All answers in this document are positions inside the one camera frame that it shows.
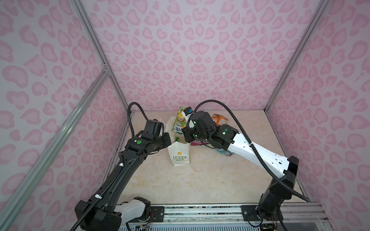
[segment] chip bag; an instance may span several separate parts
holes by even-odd
[[[188,122],[188,119],[190,118],[191,114],[185,115],[184,112],[185,108],[180,107],[179,111],[177,112],[177,116],[174,123],[174,128],[172,129],[173,132],[176,132],[178,134],[183,134],[182,129],[186,127],[186,123]]]

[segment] beige tabletop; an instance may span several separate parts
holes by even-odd
[[[229,125],[239,130],[227,111],[206,110],[229,119]],[[164,122],[177,111],[149,111],[149,119]],[[283,151],[264,111],[234,111],[248,136],[255,143],[283,155]],[[135,132],[144,129],[145,119],[136,112],[132,120]],[[131,137],[130,130],[126,140]],[[205,146],[190,147],[190,166],[173,166],[167,149],[150,155],[138,167],[123,190],[119,203],[136,196],[152,204],[258,203],[271,177],[262,168],[235,154],[225,156]],[[295,190],[301,193],[298,184]],[[303,202],[293,196],[285,202]]]

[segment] white paper bag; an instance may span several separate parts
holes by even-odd
[[[190,143],[185,143],[184,135],[177,134],[172,131],[176,117],[172,116],[166,125],[166,132],[169,133],[171,145],[168,146],[169,157],[174,166],[190,165]]]

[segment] black cable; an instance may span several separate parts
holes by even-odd
[[[131,121],[131,107],[132,105],[137,105],[142,113],[142,115],[144,116],[144,118],[146,120],[148,120],[148,117],[147,115],[145,114],[144,110],[142,109],[142,107],[140,106],[140,104],[138,104],[137,102],[131,102],[128,107],[127,107],[127,121],[128,121],[128,125],[130,126],[130,130],[131,130],[131,134],[132,136],[134,137],[135,136],[135,132],[134,132],[134,127],[132,126],[132,121]]]
[[[125,204],[125,203],[128,203],[128,201],[124,201],[124,202],[122,202],[121,204],[116,204],[116,205],[123,205],[123,204]]]
[[[261,165],[264,167],[264,169],[270,174],[270,176],[272,176],[272,178],[274,178],[279,185],[281,185],[284,189],[286,189],[288,192],[290,192],[292,195],[294,196],[297,196],[299,198],[301,198],[302,200],[305,200],[307,202],[310,202],[310,199],[302,194],[300,194],[299,192],[295,191],[294,189],[292,189],[291,187],[289,187],[288,185],[286,185],[283,181],[281,181],[270,169],[269,167],[266,165],[266,163],[263,161],[262,157],[260,156],[260,154],[258,153],[256,147],[254,146],[254,144],[252,144],[252,141],[250,140],[249,136],[247,135],[247,133],[245,132],[244,128],[242,127],[242,125],[240,124],[240,122],[238,121],[238,119],[235,117],[234,113],[232,113],[232,111],[230,110],[230,108],[228,108],[224,103],[218,101],[218,100],[214,100],[214,99],[209,99],[209,100],[205,100],[203,102],[201,102],[200,104],[198,104],[198,106],[195,108],[194,110],[194,113],[198,110],[198,108],[200,106],[202,106],[203,104],[205,103],[208,103],[208,102],[214,102],[214,103],[218,103],[220,104],[221,106],[223,106],[231,115],[231,117],[235,120],[236,124],[238,125],[238,127],[240,128],[240,131],[242,132],[242,134],[244,135],[245,139],[248,141],[249,143],[249,146],[252,148],[253,152],[256,154],[259,162],[261,163]],[[190,129],[189,127],[189,123],[190,123],[190,119],[191,119],[191,116],[188,120],[188,122],[186,123],[186,127],[188,129]]]
[[[285,227],[284,222],[283,222],[283,216],[281,214],[280,206],[281,206],[280,204],[278,204],[277,206],[277,217],[279,218],[280,224],[283,227],[283,229],[285,231],[288,231],[288,229]]]
[[[149,153],[149,154],[148,154],[148,156],[149,156],[149,155],[156,154],[156,153],[158,153],[158,152],[159,152],[159,150],[158,150],[158,151],[156,151],[156,152]]]
[[[128,222],[126,222],[126,228],[127,228],[127,231],[131,231],[131,228],[130,228],[130,226],[128,225]]]
[[[123,163],[123,156],[121,154],[118,154],[119,158],[120,158],[120,163]],[[103,197],[106,192],[109,190],[109,188],[113,185],[113,183],[117,180],[118,176],[120,175],[120,173],[122,172],[122,169],[123,167],[122,166],[119,166],[116,174],[114,175],[114,177],[112,178],[111,182],[107,185],[107,187],[103,190],[103,192],[100,193],[100,196]],[[71,231],[75,231],[78,226],[80,225],[80,223],[85,219],[85,217],[92,211],[92,209],[98,204],[98,202],[100,201],[99,198],[95,198],[94,202],[91,203],[87,209],[82,213],[82,215],[80,216],[80,218],[76,221],[76,223],[72,226],[71,228]]]
[[[209,147],[208,145],[206,145],[205,143],[203,143],[203,141],[201,140],[201,143],[206,146],[206,147]]]
[[[248,213],[248,214],[247,214],[247,221],[248,221],[248,223],[249,223],[252,227],[254,227],[254,228],[258,228],[258,227],[260,227],[260,226],[262,225],[263,219],[261,219],[261,222],[259,223],[259,225],[254,226],[254,225],[252,225],[252,224],[249,222],[249,215],[251,215],[251,214],[253,214],[253,213]]]

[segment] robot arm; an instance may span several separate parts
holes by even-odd
[[[211,116],[204,111],[191,115],[191,128],[183,129],[186,142],[195,139],[209,141],[216,148],[223,148],[239,154],[262,167],[246,138],[229,125],[217,126]],[[112,174],[90,199],[80,200],[75,207],[78,225],[86,231],[117,231],[119,227],[132,220],[147,220],[150,214],[150,201],[136,197],[129,203],[116,206],[118,198],[127,185],[135,170],[143,163],[148,154],[171,145],[168,133],[162,133],[163,123],[148,120],[145,130],[132,137],[120,153],[119,163]],[[254,143],[263,161],[269,169],[290,188],[294,187],[298,169],[298,159],[294,156],[286,158],[275,154]],[[282,201],[290,199],[292,194],[272,179],[268,189],[262,194],[256,212],[266,220],[273,215],[277,217],[277,208]]]
[[[263,168],[262,164],[256,157],[256,154],[253,152],[252,148],[249,146],[247,140],[243,136],[243,134],[236,134],[234,139],[234,143],[229,145],[228,151],[238,154],[247,160],[253,162],[254,164]],[[289,166],[288,158],[285,156],[280,156],[272,151],[254,143],[258,153],[261,155],[263,161],[269,167],[269,169],[277,176],[283,177],[285,175],[284,170],[286,171]]]
[[[208,141],[216,148],[222,148],[235,154],[241,155],[256,165],[263,167],[255,152],[250,147],[247,139],[235,128],[223,124],[217,126],[209,113],[197,111],[190,117],[189,127],[183,129],[185,141],[192,142],[195,139]],[[288,187],[293,188],[298,170],[298,158],[291,156],[286,158],[273,153],[258,144],[253,143],[268,168]],[[278,205],[284,200],[291,199],[292,194],[274,178],[268,189],[262,194],[256,213],[260,218],[270,219],[278,216]]]
[[[148,120],[144,131],[128,140],[125,150],[119,153],[122,155],[120,158],[123,160],[122,163],[116,165],[103,185],[88,201],[80,200],[76,205],[75,213],[78,220],[71,230],[80,225],[86,231],[117,231],[121,224],[133,218],[144,221],[148,219],[150,201],[146,199],[135,197],[118,209],[116,204],[131,176],[148,154],[171,145],[168,132],[162,133],[163,127],[163,123],[157,120]]]

